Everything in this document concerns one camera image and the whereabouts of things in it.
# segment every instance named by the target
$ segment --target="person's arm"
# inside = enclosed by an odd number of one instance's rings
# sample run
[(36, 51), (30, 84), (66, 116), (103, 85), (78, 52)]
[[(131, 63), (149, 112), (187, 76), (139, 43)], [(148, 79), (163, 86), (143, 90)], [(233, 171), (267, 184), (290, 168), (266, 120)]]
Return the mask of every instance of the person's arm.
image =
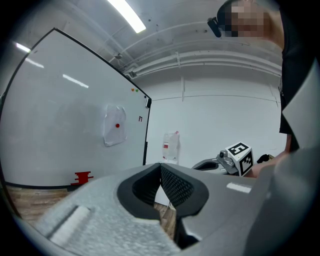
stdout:
[(276, 165), (281, 159), (283, 159), (284, 157), (286, 157), (289, 152), (290, 152), (290, 144), (291, 144), (291, 135), (287, 134), (286, 135), (286, 144), (285, 144), (285, 149), (283, 152), (281, 152), (280, 154), (278, 154), (275, 158), (267, 161), (267, 162), (262, 162), (262, 163), (258, 163), (255, 164), (250, 171), (248, 171), (248, 173), (245, 175), (246, 177), (250, 177), (250, 178), (256, 178), (258, 177), (261, 169), (265, 166), (273, 166)]

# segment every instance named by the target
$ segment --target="ceiling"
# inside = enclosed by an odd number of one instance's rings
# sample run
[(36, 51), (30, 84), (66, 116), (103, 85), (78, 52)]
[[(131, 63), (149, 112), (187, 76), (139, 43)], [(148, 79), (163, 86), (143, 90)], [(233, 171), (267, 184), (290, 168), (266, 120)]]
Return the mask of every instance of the ceiling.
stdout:
[(56, 27), (132, 79), (202, 64), (238, 65), (281, 74), (281, 50), (273, 43), (215, 37), (207, 20), (217, 14), (224, 0), (126, 1), (146, 30), (135, 33), (107, 0), (52, 0), (30, 12), (12, 40), (31, 48)]

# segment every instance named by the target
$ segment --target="ceiling light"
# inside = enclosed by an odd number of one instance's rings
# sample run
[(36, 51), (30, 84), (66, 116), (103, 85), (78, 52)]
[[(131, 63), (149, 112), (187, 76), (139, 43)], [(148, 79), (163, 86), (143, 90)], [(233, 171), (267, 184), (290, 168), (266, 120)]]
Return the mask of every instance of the ceiling light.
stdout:
[(76, 83), (76, 84), (78, 84), (78, 85), (80, 85), (80, 86), (82, 86), (82, 87), (84, 87), (84, 88), (89, 88), (89, 86), (88, 85), (86, 85), (86, 84), (84, 84), (84, 83), (82, 83), (82, 82), (80, 82), (80, 81), (78, 81), (78, 80), (76, 80), (76, 79), (73, 79), (72, 77), (70, 77), (70, 76), (68, 76), (68, 75), (66, 75), (66, 74), (64, 74), (64, 75), (62, 75), (65, 79), (68, 79), (69, 81), (71, 81), (71, 82), (74, 82), (74, 83)]
[(21, 50), (23, 50), (23, 51), (25, 51), (25, 52), (27, 52), (27, 53), (30, 53), (30, 52), (31, 52), (31, 50), (30, 50), (29, 48), (23, 46), (23, 45), (20, 44), (20, 43), (16, 43), (15, 45), (16, 45), (16, 47), (18, 47), (19, 49), (21, 49)]
[(39, 67), (39, 68), (44, 68), (44, 67), (45, 67), (44, 65), (41, 65), (41, 64), (39, 64), (39, 63), (37, 63), (37, 62), (34, 62), (33, 60), (31, 60), (31, 59), (29, 59), (29, 58), (26, 58), (25, 61), (26, 61), (26, 62), (29, 62), (29, 63), (31, 63), (32, 65), (35, 65), (35, 66), (37, 66), (37, 67)]
[(108, 0), (108, 2), (118, 10), (136, 33), (146, 29), (141, 19), (125, 0)]

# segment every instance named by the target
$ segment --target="red object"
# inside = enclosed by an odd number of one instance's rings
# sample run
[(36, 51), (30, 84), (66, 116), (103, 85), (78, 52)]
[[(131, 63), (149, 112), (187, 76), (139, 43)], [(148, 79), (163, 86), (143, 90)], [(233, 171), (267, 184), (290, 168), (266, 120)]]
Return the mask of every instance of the red object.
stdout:
[(93, 178), (93, 176), (88, 177), (89, 173), (91, 173), (91, 171), (75, 172), (74, 174), (77, 175), (78, 178), (75, 178), (74, 180), (79, 182), (71, 183), (71, 185), (81, 185), (87, 183), (89, 179)]

